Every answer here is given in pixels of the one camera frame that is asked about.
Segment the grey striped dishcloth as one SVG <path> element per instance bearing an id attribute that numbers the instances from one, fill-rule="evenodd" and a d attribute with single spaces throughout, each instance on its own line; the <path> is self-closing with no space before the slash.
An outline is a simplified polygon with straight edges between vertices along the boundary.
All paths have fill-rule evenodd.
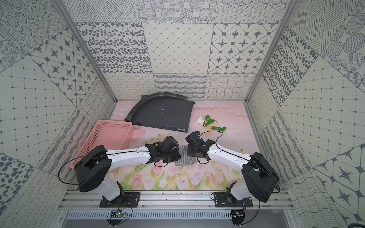
<path id="1" fill-rule="evenodd" d="M 195 157 L 187 155 L 188 149 L 189 149 L 188 145 L 180 146 L 179 153 L 181 157 L 179 160 L 175 161 L 175 166 L 177 167 L 190 166 L 193 165 L 194 163 L 197 163 L 197 159 Z"/>

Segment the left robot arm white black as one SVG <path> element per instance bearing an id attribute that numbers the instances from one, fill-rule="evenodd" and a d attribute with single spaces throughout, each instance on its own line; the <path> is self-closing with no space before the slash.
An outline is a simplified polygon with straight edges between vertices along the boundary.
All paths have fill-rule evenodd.
<path id="1" fill-rule="evenodd" d="M 95 147 L 74 166 L 80 192 L 97 192 L 108 201 L 124 195 L 121 184 L 107 177 L 117 168 L 129 165 L 169 164 L 180 159 L 179 143 L 171 136 L 161 142 L 126 150 L 107 150 L 103 145 Z"/>

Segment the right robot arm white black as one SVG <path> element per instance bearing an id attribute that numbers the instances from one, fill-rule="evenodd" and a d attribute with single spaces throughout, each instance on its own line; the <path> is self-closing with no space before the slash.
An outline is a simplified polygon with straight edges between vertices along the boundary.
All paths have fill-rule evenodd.
<path id="1" fill-rule="evenodd" d="M 254 197 L 266 203 L 279 185 L 279 176 L 261 153 L 249 155 L 233 151 L 217 141 L 203 140 L 199 131 L 190 133 L 185 140 L 188 142 L 188 156 L 220 162 L 242 173 L 243 179 L 228 187 L 227 198 L 230 200 Z"/>

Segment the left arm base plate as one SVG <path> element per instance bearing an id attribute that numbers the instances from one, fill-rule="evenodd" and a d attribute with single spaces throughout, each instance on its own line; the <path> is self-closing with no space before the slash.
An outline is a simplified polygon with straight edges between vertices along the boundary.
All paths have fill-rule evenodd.
<path id="1" fill-rule="evenodd" d="M 107 200 L 102 196 L 100 208 L 137 208 L 139 204 L 140 192 L 126 192 L 112 201 Z"/>

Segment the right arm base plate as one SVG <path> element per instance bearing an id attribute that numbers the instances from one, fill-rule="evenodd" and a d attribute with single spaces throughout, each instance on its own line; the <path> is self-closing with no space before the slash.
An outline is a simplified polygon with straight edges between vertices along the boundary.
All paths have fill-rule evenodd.
<path id="1" fill-rule="evenodd" d="M 216 208 L 252 208 L 253 203 L 251 198 L 244 198 L 242 200 L 235 199 L 227 192 L 213 192 L 211 199 L 214 201 Z"/>

